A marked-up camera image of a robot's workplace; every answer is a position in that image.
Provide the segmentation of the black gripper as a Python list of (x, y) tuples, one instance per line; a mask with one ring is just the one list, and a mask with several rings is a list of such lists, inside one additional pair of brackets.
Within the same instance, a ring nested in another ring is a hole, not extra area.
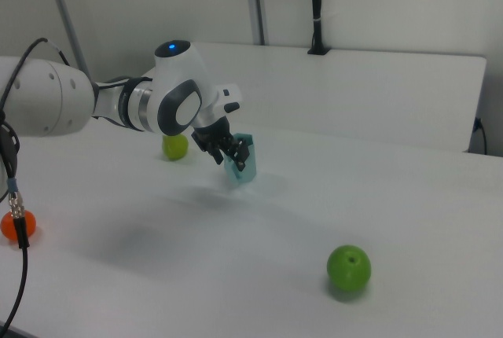
[(250, 147), (253, 144), (252, 136), (234, 136), (229, 130), (229, 120), (223, 116), (207, 127), (195, 128), (192, 138), (201, 151), (207, 152), (220, 165), (223, 162), (222, 154), (238, 171), (246, 168), (246, 161), (250, 157)]

